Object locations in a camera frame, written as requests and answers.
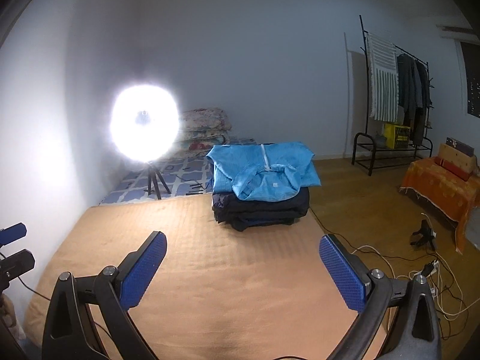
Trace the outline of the blue work jacket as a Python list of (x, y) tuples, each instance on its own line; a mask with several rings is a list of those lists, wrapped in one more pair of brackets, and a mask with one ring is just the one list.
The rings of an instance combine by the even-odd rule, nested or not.
[(207, 157), (213, 164), (212, 191), (242, 201), (276, 203), (320, 185), (314, 153), (301, 142), (216, 145)]

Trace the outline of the black clothes rack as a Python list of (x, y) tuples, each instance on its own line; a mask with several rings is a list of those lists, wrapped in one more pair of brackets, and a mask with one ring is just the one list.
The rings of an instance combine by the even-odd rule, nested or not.
[(352, 165), (375, 170), (407, 165), (429, 157), (431, 75), (428, 62), (406, 49), (360, 28), (367, 76), (364, 129), (353, 139)]

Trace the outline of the folded dark navy clothes stack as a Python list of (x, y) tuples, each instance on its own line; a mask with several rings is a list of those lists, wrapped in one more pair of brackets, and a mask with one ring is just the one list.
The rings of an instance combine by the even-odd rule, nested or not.
[(243, 232), (253, 227), (292, 225), (308, 213), (309, 200), (309, 189), (304, 187), (293, 198), (280, 202), (242, 201), (234, 193), (214, 193), (211, 208), (216, 222)]

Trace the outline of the dark hanging clothes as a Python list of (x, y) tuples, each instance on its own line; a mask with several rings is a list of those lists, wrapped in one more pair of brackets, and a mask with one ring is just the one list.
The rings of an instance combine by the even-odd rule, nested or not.
[(403, 109), (403, 126), (410, 127), (410, 141), (423, 143), (427, 109), (431, 105), (427, 68), (418, 59), (402, 53), (397, 56), (399, 105)]

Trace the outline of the power strip on floor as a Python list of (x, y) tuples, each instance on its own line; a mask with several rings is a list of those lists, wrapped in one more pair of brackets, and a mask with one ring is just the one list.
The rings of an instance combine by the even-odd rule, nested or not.
[(421, 274), (425, 277), (429, 277), (435, 273), (438, 272), (439, 270), (439, 266), (440, 266), (440, 262), (438, 259), (435, 259), (431, 262), (428, 262), (427, 264), (425, 264), (425, 266), (423, 267), (422, 271), (421, 271)]

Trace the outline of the small black floor tripod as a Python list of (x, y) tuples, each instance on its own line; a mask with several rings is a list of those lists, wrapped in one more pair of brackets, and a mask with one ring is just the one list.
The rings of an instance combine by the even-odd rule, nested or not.
[(409, 238), (409, 244), (416, 250), (427, 248), (434, 252), (437, 250), (436, 235), (427, 219), (422, 219), (421, 226)]

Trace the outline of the tan bed blanket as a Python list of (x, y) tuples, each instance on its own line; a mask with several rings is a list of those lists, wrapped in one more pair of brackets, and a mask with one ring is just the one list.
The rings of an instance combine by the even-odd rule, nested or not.
[(154, 231), (168, 251), (129, 313), (160, 359), (325, 359), (356, 317), (320, 261), (323, 231), (311, 214), (237, 232), (215, 221), (203, 195), (89, 208), (41, 276), (26, 336), (41, 341), (62, 272), (97, 275)]

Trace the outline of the black lamp tripod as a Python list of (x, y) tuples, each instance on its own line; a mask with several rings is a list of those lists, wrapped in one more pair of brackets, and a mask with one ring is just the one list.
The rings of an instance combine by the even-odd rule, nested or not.
[(154, 163), (149, 162), (147, 164), (147, 190), (146, 191), (149, 195), (154, 194), (158, 200), (161, 200), (162, 193), (160, 191), (159, 184), (162, 184), (167, 194), (171, 194), (171, 189), (168, 187), (158, 167)]

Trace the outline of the red flat box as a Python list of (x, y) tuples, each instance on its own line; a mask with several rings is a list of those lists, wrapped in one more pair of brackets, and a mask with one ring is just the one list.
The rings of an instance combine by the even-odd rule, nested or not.
[(464, 170), (462, 170), (461, 168), (459, 168), (455, 164), (450, 163), (450, 162), (446, 161), (445, 159), (442, 159), (442, 158), (439, 158), (439, 157), (434, 157), (433, 159), (434, 159), (434, 162), (437, 165), (441, 166), (443, 169), (445, 169), (445, 170), (449, 171), (450, 173), (454, 174), (455, 176), (457, 176), (461, 180), (464, 180), (464, 181), (469, 180), (471, 174), (468, 173), (468, 172), (465, 172)]

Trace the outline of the cardboard box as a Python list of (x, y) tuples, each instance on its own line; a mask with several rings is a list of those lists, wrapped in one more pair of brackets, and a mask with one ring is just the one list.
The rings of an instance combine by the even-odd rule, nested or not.
[(475, 155), (469, 156), (445, 143), (440, 144), (438, 156), (468, 174), (471, 174), (477, 168)]

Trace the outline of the blue white patterned sheet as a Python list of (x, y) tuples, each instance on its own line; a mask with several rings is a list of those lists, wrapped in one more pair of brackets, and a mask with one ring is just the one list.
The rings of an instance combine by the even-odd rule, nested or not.
[(220, 130), (189, 133), (155, 163), (162, 180), (158, 189), (149, 181), (145, 167), (129, 172), (106, 197), (103, 205), (139, 203), (162, 198), (208, 194), (212, 191), (213, 165), (206, 154), (215, 145), (253, 145), (250, 137), (236, 137)]

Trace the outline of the dark book on box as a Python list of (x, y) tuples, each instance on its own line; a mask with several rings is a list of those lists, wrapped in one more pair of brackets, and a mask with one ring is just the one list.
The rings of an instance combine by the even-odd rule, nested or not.
[(474, 155), (474, 148), (470, 145), (465, 144), (462, 141), (458, 141), (454, 138), (447, 137), (446, 144), (469, 157), (473, 157)]

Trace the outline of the yellow black box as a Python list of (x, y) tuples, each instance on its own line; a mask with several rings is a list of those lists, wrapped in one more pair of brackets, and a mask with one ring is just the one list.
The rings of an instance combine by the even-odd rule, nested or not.
[(385, 123), (383, 136), (385, 137), (385, 146), (388, 149), (407, 149), (410, 141), (410, 127)]

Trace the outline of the floral folded quilts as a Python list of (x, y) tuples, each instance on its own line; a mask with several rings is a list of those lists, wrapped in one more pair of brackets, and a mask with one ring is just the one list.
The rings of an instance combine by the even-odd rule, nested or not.
[(230, 143), (227, 113), (218, 107), (199, 108), (180, 113), (180, 130), (172, 146), (172, 158), (201, 157), (214, 146)]

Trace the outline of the striped white towel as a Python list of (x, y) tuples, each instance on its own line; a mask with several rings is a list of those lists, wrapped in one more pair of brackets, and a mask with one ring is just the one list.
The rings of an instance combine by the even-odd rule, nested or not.
[(370, 80), (370, 117), (395, 123), (399, 112), (399, 74), (394, 45), (367, 33), (366, 50)]

